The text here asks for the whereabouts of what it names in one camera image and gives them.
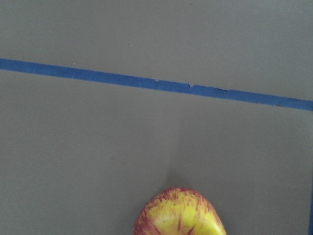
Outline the carried red yellow apple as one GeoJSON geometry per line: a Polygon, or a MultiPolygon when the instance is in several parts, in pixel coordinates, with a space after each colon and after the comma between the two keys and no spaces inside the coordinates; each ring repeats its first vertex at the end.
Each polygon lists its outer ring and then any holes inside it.
{"type": "Polygon", "coordinates": [[[199,192],[168,188],[150,199],[133,225],[134,235],[225,235],[215,208],[199,192]]]}

